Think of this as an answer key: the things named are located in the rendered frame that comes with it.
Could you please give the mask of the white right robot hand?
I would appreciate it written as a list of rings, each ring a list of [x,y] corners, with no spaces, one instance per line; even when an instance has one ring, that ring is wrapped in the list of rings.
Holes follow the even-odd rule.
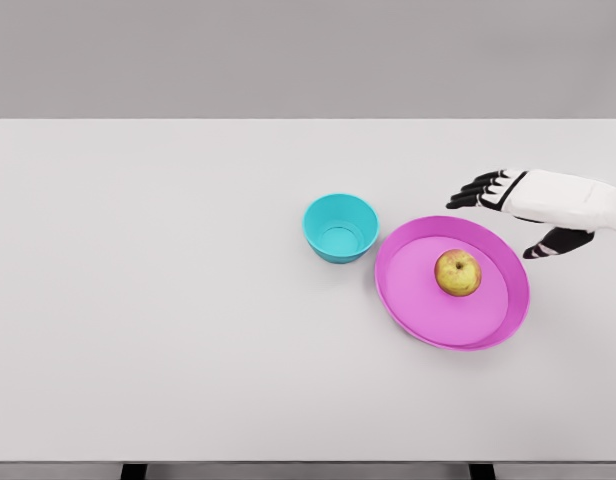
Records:
[[[608,226],[616,189],[603,182],[544,170],[498,170],[476,177],[446,204],[484,207],[552,229],[523,252],[525,259],[562,255]]]

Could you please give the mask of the yellow-red apple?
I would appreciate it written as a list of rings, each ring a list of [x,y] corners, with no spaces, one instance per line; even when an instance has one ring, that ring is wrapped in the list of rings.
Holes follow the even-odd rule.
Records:
[[[451,249],[437,258],[434,276],[442,291],[454,297],[465,297],[481,286],[482,268],[469,252]]]

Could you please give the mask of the pink plate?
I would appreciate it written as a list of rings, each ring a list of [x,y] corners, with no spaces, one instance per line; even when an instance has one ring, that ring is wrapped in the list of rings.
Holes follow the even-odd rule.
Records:
[[[451,249],[471,254],[482,270],[475,293],[454,297],[437,284],[434,266]],[[395,229],[374,267],[384,307],[407,333],[458,351],[491,348],[511,338],[530,307],[530,284],[513,249],[487,228],[452,216],[428,216]]]

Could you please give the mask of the blue bowl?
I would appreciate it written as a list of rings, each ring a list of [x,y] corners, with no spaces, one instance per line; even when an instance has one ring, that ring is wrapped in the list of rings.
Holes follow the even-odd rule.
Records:
[[[333,193],[315,199],[302,218],[304,238],[317,256],[333,264],[361,258],[377,241],[379,217],[355,195]]]

